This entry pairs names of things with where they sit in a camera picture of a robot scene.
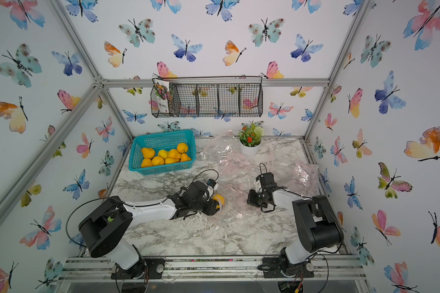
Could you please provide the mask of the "teal plastic basket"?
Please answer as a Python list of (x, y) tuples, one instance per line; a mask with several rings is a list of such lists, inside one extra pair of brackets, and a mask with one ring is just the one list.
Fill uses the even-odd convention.
[(128, 169), (144, 176), (192, 168), (196, 142), (192, 130), (147, 134), (134, 138)]

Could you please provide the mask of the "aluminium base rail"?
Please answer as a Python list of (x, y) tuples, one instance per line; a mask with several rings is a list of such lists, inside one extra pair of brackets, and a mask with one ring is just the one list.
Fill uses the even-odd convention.
[[(150, 282), (367, 279), (358, 257), (352, 255), (318, 255), (293, 275), (281, 272), (277, 256), (159, 256), (146, 257), (144, 264)], [(107, 258), (69, 258), (59, 282), (115, 281), (115, 274), (116, 265)]]

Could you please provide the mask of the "yellow pear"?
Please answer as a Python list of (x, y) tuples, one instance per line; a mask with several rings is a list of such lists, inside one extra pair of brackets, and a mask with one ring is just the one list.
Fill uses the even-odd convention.
[(152, 159), (152, 165), (153, 166), (162, 166), (165, 165), (165, 158), (161, 157), (161, 156), (155, 156)]
[(182, 154), (175, 148), (168, 152), (168, 157), (176, 160), (180, 160), (182, 157)]
[(153, 167), (152, 160), (150, 158), (144, 158), (141, 162), (141, 168)]
[(181, 154), (180, 162), (189, 162), (191, 160), (192, 159), (186, 153)]
[(216, 194), (216, 195), (213, 196), (213, 200), (214, 200), (215, 202), (217, 202), (216, 209), (218, 209), (219, 211), (221, 211), (222, 208), (223, 208), (223, 206), (224, 206), (225, 203), (226, 203), (225, 198), (224, 198), (222, 195), (220, 195), (220, 194)]

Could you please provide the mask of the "clear bag of lemons front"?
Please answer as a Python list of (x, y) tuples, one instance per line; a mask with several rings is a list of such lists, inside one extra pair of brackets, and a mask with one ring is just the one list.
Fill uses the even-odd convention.
[(222, 160), (219, 166), (220, 187), (218, 192), (225, 203), (214, 216), (218, 227), (249, 220), (258, 215), (259, 208), (247, 204), (249, 191), (255, 188), (255, 178), (260, 174), (259, 166), (248, 161)]

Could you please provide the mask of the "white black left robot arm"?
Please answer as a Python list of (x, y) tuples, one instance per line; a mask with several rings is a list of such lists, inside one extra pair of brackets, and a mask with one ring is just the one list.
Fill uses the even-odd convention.
[(216, 193), (218, 185), (192, 182), (188, 187), (159, 201), (129, 202), (113, 196), (103, 201), (78, 225), (91, 257), (106, 257), (134, 277), (141, 275), (146, 263), (134, 245), (123, 240), (129, 228), (156, 220), (185, 219), (197, 213), (213, 216), (226, 203)]

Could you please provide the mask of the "white pot artificial plant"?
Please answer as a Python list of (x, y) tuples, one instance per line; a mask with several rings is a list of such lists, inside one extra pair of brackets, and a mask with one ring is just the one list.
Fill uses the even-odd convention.
[(259, 150), (259, 145), (265, 135), (264, 121), (243, 123), (238, 135), (241, 151), (245, 157), (253, 157)]

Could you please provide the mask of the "orange pear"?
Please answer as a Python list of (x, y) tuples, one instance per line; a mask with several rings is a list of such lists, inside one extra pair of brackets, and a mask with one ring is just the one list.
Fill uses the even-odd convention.
[(144, 159), (153, 159), (156, 156), (156, 151), (152, 148), (141, 148), (141, 153)]

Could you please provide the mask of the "yellow-green pear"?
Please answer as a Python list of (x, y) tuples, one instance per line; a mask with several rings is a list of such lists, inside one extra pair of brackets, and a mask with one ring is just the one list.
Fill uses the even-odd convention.
[(162, 157), (163, 159), (166, 159), (167, 157), (169, 157), (169, 152), (166, 150), (160, 150), (158, 152), (158, 156)]

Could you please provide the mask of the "clear zip-top bag with pears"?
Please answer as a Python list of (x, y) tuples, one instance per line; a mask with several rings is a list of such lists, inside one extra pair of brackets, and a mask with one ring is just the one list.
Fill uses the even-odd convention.
[(318, 165), (292, 159), (280, 162), (277, 172), (281, 186), (307, 197), (321, 194)]

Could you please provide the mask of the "seed packet in basket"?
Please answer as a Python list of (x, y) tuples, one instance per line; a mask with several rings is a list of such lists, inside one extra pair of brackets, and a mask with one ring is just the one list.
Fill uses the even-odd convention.
[(157, 112), (162, 114), (169, 113), (169, 103), (172, 100), (170, 83), (161, 79), (155, 79), (154, 83), (155, 97), (154, 102), (156, 104)]

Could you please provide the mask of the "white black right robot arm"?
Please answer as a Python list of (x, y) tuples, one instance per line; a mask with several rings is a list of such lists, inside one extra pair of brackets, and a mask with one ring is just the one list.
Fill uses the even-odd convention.
[(320, 250), (343, 243), (342, 228), (326, 196), (300, 195), (279, 186), (271, 172), (256, 177), (247, 204), (264, 213), (279, 208), (293, 214), (298, 240), (282, 249), (279, 259), (283, 270), (304, 263)]

